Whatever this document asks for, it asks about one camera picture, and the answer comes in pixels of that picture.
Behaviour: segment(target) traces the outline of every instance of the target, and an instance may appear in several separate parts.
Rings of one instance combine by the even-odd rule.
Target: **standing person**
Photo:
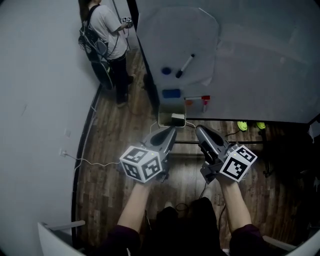
[[[120,31],[129,28],[128,24],[121,24],[111,9],[106,5],[100,5],[101,0],[78,1],[81,21],[88,21],[90,28],[97,33],[101,40],[108,44],[107,61],[114,73],[116,103],[118,108],[121,108],[128,102],[128,85],[134,81],[134,76],[129,76],[127,73],[126,53],[128,45],[119,35]]]
[[[217,175],[217,180],[221,185],[231,232],[230,254],[272,255],[259,229],[252,225],[238,184],[222,174]],[[220,248],[217,219],[210,201],[212,195],[209,188],[204,191],[202,198],[191,204],[189,219],[178,219],[178,213],[167,202],[164,210],[157,215],[156,227],[146,235],[146,243],[139,251],[139,232],[151,185],[149,181],[134,186],[117,226],[93,256],[226,255]]]

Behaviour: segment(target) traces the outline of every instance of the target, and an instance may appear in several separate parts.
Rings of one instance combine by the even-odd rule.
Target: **yellow-green sneaker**
[[[266,125],[264,122],[256,122],[256,126],[258,126],[260,130],[266,129]]]
[[[239,122],[238,121],[238,127],[241,131],[245,132],[246,130],[248,130],[248,126],[247,126],[247,122]]]

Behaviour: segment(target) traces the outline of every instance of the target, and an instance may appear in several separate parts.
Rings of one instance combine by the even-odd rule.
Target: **black pants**
[[[142,255],[226,256],[220,248],[217,219],[210,200],[203,197],[190,206],[190,218],[178,219],[172,207],[156,217],[156,227],[143,243]]]
[[[118,104],[128,101],[129,76],[127,73],[126,54],[120,58],[108,60],[114,74],[116,102]]]

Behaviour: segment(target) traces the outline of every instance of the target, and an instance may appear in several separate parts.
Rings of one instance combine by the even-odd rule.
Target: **black backpack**
[[[107,61],[108,43],[104,42],[98,36],[98,34],[90,28],[91,16],[94,10],[99,6],[100,5],[93,6],[90,9],[87,20],[82,23],[78,43],[80,47],[85,51],[89,61],[91,62],[93,71],[100,83],[105,89],[112,90],[115,85],[113,83],[114,74],[110,69]]]

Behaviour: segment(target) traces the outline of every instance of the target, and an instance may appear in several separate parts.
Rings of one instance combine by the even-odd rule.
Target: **power outlet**
[[[67,154],[67,151],[66,150],[63,150],[62,148],[59,149],[59,156],[61,157],[66,157],[66,154]]]

